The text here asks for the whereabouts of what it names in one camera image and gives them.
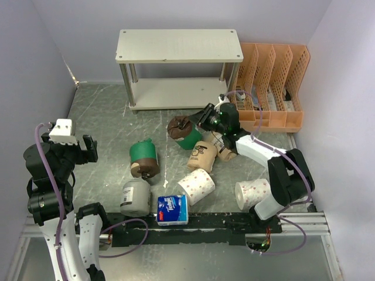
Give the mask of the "green brown paper roll labelled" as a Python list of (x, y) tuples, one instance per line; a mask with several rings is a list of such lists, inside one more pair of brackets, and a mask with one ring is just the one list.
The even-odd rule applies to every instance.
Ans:
[(195, 144), (203, 139), (196, 125), (186, 115), (173, 117), (168, 123), (167, 133), (184, 150), (193, 149)]

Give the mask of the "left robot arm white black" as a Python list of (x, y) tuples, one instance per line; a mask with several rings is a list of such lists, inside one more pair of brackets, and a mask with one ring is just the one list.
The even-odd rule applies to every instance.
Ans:
[(98, 160), (97, 141), (84, 135), (85, 149), (62, 145), (42, 135), (39, 145), (28, 147), (23, 158), (31, 178), (26, 187), (28, 211), (39, 226), (49, 251), (56, 280), (104, 280), (100, 269), (99, 236), (110, 220), (100, 203), (73, 207), (74, 176), (77, 165)]

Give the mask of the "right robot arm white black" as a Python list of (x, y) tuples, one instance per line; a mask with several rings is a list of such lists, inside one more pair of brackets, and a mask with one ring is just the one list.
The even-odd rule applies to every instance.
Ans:
[(255, 213), (248, 219), (252, 231), (263, 232), (271, 217), (288, 207), (301, 204), (304, 197), (307, 201), (311, 199), (315, 184), (302, 152), (297, 148), (278, 149), (243, 129), (234, 104), (225, 102), (219, 109), (208, 104), (188, 118), (204, 131), (221, 134), (225, 147), (230, 151), (268, 169), (271, 194), (250, 208)]

